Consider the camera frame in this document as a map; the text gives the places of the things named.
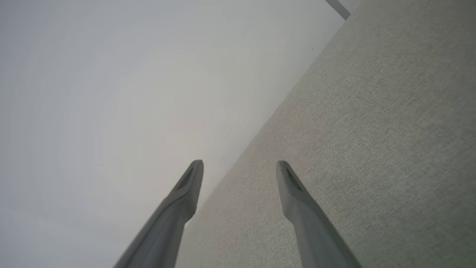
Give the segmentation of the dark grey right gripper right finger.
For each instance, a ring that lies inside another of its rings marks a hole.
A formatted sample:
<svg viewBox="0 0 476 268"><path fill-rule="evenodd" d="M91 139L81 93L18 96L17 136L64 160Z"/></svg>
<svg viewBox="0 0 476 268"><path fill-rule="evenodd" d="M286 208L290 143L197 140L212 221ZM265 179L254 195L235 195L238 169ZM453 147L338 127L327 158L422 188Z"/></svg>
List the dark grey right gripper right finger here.
<svg viewBox="0 0 476 268"><path fill-rule="evenodd" d="M283 214L294 227L302 267L361 268L289 163L277 162L276 179Z"/></svg>

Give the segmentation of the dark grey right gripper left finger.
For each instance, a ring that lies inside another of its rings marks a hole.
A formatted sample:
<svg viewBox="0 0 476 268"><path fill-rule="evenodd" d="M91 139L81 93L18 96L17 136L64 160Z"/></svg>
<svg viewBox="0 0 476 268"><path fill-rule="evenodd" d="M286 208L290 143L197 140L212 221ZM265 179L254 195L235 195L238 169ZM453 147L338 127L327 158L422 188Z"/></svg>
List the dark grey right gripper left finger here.
<svg viewBox="0 0 476 268"><path fill-rule="evenodd" d="M194 160L113 268L175 268L185 224L197 210L204 173Z"/></svg>

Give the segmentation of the grey fabric sofa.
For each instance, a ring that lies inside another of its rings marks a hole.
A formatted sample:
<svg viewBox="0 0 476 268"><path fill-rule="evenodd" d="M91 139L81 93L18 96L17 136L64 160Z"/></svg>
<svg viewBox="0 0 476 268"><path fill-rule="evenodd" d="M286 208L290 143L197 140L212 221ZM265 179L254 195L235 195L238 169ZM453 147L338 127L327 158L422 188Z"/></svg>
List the grey fabric sofa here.
<svg viewBox="0 0 476 268"><path fill-rule="evenodd" d="M192 217L176 268L302 268L279 160L363 268L476 268L476 0L362 0Z"/></svg>

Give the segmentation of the dark grey metal bar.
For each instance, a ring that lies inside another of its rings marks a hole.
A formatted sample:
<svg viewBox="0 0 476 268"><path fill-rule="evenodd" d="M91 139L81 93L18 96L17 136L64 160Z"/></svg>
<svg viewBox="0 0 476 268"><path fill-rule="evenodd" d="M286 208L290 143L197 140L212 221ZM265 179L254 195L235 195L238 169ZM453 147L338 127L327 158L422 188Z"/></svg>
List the dark grey metal bar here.
<svg viewBox="0 0 476 268"><path fill-rule="evenodd" d="M347 20L351 13L340 3L339 0L325 0L330 7L332 7L333 10L337 12L340 17L342 17L343 20Z"/></svg>

